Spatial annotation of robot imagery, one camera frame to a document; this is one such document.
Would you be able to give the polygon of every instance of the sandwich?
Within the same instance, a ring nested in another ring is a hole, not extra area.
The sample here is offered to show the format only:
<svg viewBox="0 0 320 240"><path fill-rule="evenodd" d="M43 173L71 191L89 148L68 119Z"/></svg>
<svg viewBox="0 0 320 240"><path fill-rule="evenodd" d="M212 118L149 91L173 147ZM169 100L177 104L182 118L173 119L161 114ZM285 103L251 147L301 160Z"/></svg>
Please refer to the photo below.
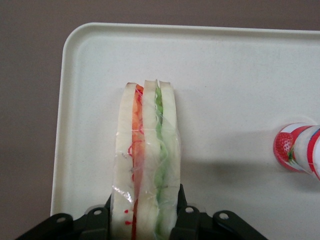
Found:
<svg viewBox="0 0 320 240"><path fill-rule="evenodd" d="M115 141L112 239L169 239L177 220L180 160L171 84L127 83Z"/></svg>

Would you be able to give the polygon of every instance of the gray table surface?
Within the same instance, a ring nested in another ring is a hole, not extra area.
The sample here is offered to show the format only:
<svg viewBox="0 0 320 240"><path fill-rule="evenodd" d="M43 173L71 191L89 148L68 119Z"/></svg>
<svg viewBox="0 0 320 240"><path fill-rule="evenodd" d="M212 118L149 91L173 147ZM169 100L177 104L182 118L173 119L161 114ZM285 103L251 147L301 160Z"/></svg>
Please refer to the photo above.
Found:
<svg viewBox="0 0 320 240"><path fill-rule="evenodd" d="M2 0L1 240L50 216L62 50L89 22L320 31L320 1Z"/></svg>

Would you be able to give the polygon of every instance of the green filling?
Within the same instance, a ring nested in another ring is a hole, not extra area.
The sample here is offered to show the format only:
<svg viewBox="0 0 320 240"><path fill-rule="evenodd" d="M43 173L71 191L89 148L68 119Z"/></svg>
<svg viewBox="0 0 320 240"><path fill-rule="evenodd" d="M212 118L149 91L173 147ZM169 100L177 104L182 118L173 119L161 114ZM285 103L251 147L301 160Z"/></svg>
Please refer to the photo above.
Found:
<svg viewBox="0 0 320 240"><path fill-rule="evenodd" d="M163 218L164 213L161 210L161 193L162 193L162 189L166 187L164 186L164 178L167 172L169 159L168 159L168 151L165 143L163 142L163 137L162 137L162 123L163 123L164 108L162 104L161 89L158 85L155 90L155 106L156 106L156 118L157 118L156 136L160 141L160 161L154 176L154 183L157 188L156 199L158 202L158 206L160 208L159 214L157 217L155 233L156 233L157 239L162 239L163 237L160 236L160 227L161 227L160 223L162 222L161 219Z"/></svg>

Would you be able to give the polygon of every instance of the red and white bottle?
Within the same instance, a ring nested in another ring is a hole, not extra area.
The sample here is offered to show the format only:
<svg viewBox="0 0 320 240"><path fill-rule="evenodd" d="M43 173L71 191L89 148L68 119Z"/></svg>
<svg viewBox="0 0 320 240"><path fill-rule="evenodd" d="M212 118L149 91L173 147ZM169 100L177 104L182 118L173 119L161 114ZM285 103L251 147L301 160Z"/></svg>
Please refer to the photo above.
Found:
<svg viewBox="0 0 320 240"><path fill-rule="evenodd" d="M273 152L285 168L307 172L320 180L320 125L287 125L276 135Z"/></svg>

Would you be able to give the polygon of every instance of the plastic tray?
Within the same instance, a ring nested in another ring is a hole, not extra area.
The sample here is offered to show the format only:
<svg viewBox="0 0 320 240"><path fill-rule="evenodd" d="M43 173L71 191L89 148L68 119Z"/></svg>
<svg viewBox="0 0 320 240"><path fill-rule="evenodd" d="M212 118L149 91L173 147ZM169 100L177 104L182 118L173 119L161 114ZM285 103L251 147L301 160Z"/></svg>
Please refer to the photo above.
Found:
<svg viewBox="0 0 320 240"><path fill-rule="evenodd" d="M320 182L273 155L286 124L320 122L320 32L89 23L63 49L51 214L78 218L112 190L127 82L171 82L181 183L209 215L230 210L268 239L317 239Z"/></svg>

